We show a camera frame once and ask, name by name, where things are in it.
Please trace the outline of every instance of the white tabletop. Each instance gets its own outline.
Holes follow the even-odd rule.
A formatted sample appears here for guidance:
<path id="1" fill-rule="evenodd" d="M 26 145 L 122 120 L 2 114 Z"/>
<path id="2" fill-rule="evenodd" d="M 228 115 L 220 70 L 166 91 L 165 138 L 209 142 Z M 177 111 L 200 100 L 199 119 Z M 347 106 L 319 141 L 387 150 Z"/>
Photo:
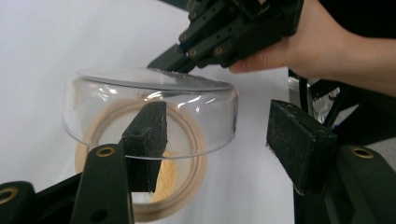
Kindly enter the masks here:
<path id="1" fill-rule="evenodd" d="M 0 1 L 0 184 L 25 180 L 39 191 L 73 175 L 67 79 L 81 68 L 145 67 L 188 25 L 186 12 L 158 1 Z M 196 197 L 158 223 L 294 223 L 292 184 L 265 146 L 270 101 L 288 100 L 286 69 L 191 73 L 239 90 L 236 137 L 209 154 Z"/>

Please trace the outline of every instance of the transparent plastic dome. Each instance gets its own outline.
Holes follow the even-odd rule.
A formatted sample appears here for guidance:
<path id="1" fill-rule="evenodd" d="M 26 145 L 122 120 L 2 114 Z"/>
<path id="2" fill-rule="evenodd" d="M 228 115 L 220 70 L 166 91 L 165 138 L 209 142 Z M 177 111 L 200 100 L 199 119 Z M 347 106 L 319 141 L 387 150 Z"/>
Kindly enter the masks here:
<path id="1" fill-rule="evenodd" d="M 161 157 L 143 159 L 188 158 L 218 150 L 232 141 L 237 98 L 238 92 L 230 83 L 188 74 L 85 69 L 67 84 L 64 127 L 88 147 L 117 144 L 144 105 L 165 101 L 165 152 Z"/>

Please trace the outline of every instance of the metal screw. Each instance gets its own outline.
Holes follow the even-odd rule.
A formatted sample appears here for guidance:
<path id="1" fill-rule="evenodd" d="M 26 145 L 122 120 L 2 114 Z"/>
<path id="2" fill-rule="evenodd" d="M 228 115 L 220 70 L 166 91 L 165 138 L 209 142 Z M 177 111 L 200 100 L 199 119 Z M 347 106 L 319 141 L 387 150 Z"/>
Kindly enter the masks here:
<path id="1" fill-rule="evenodd" d="M 178 37 L 178 40 L 181 41 L 181 42 L 185 41 L 186 39 L 187 39 L 187 35 L 186 35 L 186 34 L 181 34 L 181 35 Z"/>
<path id="2" fill-rule="evenodd" d="M 0 190 L 0 204 L 7 203 L 13 199 L 19 190 L 17 188 L 6 188 Z"/>
<path id="3" fill-rule="evenodd" d="M 194 57 L 197 54 L 197 50 L 196 49 L 191 49 L 190 50 L 190 56 Z"/>
<path id="4" fill-rule="evenodd" d="M 221 47 L 216 48 L 215 52 L 217 55 L 222 54 L 222 48 Z"/>
<path id="5" fill-rule="evenodd" d="M 197 17 L 195 12 L 190 13 L 190 19 L 194 20 Z"/>
<path id="6" fill-rule="evenodd" d="M 108 157 L 116 152 L 114 147 L 103 147 L 96 152 L 96 156 L 98 157 Z"/>

